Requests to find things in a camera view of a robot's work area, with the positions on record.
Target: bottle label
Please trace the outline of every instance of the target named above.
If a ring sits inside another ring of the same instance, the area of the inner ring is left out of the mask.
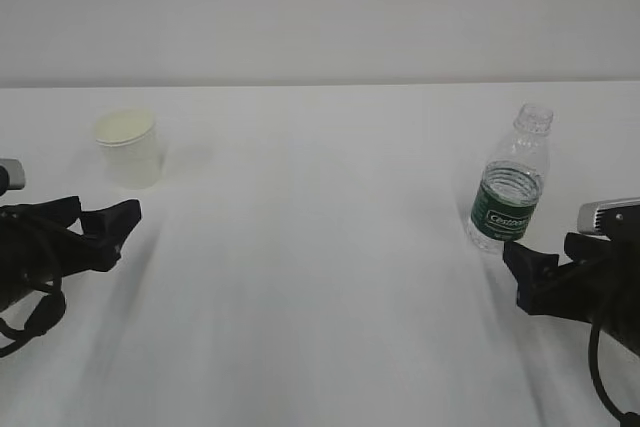
[[[481,183],[471,209],[471,221],[490,239],[502,242],[518,240],[527,230],[535,208],[536,204],[524,207],[505,204],[493,197]]]

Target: white cup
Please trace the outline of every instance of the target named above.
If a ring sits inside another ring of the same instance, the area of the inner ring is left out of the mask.
[[[107,175],[116,184],[144,189],[160,179],[160,152],[151,111],[112,112],[98,119],[93,133],[107,160]]]

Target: black cable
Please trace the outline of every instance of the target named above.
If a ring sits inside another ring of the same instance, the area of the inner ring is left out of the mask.
[[[624,414],[611,400],[611,397],[607,394],[607,391],[602,384],[602,378],[600,377],[600,368],[598,367],[598,344],[600,342],[600,331],[602,330],[602,324],[604,323],[604,319],[606,318],[611,305],[613,304],[613,300],[616,298],[619,289],[612,289],[609,295],[602,302],[602,305],[598,309],[591,322],[591,333],[589,334],[589,350],[588,350],[588,361],[589,361],[589,373],[591,374],[591,380],[593,381],[593,386],[596,389],[596,393],[600,398],[600,401],[605,406],[605,408],[609,411],[611,415],[613,415],[618,421],[622,422],[624,418]]]

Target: water bottle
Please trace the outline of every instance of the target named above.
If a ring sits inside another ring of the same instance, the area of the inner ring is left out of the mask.
[[[525,104],[490,157],[467,222],[480,249],[502,253],[504,242],[524,235],[549,172],[552,120],[551,110]]]

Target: table surface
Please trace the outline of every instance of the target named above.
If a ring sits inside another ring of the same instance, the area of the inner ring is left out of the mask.
[[[559,252],[580,204],[640,194],[640,83],[0,90],[0,155],[28,176],[3,203],[143,209],[116,268],[66,279],[62,322],[2,361],[0,422],[616,425],[587,326],[520,312],[507,268],[464,234],[527,101],[556,120],[524,242]],[[106,182],[92,143],[127,106],[156,112],[165,151],[144,191]],[[609,338],[600,354],[612,397],[639,409],[635,357]]]

